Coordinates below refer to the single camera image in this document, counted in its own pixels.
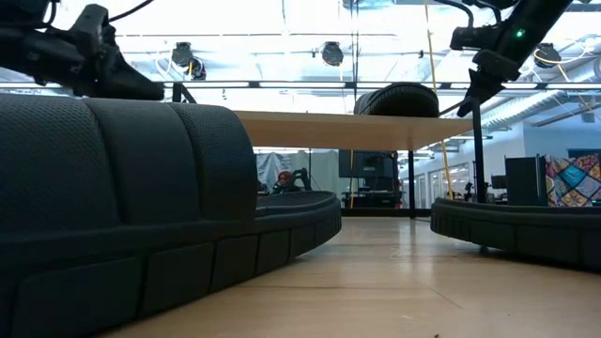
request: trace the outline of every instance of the wooden floor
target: wooden floor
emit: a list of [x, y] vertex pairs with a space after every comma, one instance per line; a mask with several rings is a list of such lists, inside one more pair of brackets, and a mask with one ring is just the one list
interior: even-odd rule
[[399, 219], [346, 219], [294, 264], [108, 337], [601, 337], [601, 275]]

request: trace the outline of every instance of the ceiling duct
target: ceiling duct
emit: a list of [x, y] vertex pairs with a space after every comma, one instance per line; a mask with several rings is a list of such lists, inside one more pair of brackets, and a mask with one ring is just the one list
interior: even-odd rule
[[[601, 57], [567, 73], [574, 83], [600, 82]], [[510, 100], [497, 108], [483, 112], [483, 128], [495, 130], [506, 127], [569, 100], [564, 90], [547, 90], [527, 98]]]

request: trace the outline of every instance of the track floor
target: track floor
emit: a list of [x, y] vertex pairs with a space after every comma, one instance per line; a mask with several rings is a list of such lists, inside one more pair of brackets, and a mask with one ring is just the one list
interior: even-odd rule
[[283, 269], [106, 337], [598, 337], [601, 275], [515, 259], [425, 222], [346, 219]]

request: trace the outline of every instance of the computer monitor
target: computer monitor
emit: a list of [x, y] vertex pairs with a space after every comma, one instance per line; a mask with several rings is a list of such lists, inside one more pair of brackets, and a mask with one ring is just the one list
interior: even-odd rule
[[507, 176], [491, 176], [492, 189], [507, 189]]
[[353, 151], [352, 169], [350, 152], [338, 150], [339, 177], [394, 177], [394, 167], [397, 163], [393, 151]]

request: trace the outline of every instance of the patterned fabric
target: patterned fabric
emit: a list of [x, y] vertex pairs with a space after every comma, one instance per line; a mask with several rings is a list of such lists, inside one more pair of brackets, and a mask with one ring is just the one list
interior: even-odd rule
[[547, 200], [550, 207], [591, 207], [601, 199], [601, 167], [598, 155], [577, 159], [545, 156]]

